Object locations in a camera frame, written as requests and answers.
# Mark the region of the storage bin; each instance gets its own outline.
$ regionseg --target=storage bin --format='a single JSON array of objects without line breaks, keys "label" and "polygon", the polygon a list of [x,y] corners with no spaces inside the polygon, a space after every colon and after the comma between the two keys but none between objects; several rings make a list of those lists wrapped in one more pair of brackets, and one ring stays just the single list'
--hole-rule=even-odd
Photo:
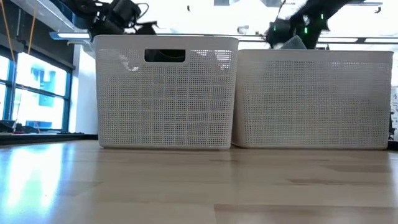
[{"label": "storage bin", "polygon": [[[238,39],[95,37],[98,139],[103,147],[228,149]],[[185,50],[183,62],[146,62],[145,50]]]},{"label": "storage bin", "polygon": [[233,143],[386,148],[392,54],[240,50]]}]

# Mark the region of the wall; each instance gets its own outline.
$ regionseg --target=wall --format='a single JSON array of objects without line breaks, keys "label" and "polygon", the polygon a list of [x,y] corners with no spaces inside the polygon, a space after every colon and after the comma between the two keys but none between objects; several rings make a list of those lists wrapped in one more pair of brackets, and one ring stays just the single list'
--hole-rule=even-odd
[{"label": "wall", "polygon": [[97,134],[95,59],[76,45],[73,64],[69,131]]}]

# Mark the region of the window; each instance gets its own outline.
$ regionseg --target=window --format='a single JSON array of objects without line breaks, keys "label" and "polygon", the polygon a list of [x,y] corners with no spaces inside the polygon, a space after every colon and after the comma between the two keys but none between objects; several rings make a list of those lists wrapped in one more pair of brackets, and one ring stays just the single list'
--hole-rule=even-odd
[{"label": "window", "polygon": [[24,126],[61,129],[63,99],[16,89],[12,119]]},{"label": "window", "polygon": [[[25,53],[18,54],[17,84],[65,95],[67,72]],[[39,96],[40,105],[52,106],[50,99]]]},{"label": "window", "polygon": [[8,58],[0,56],[0,80],[7,80],[9,64]]},{"label": "window", "polygon": [[2,115],[4,112],[4,101],[6,99],[6,86],[0,84],[0,119],[2,119]]}]

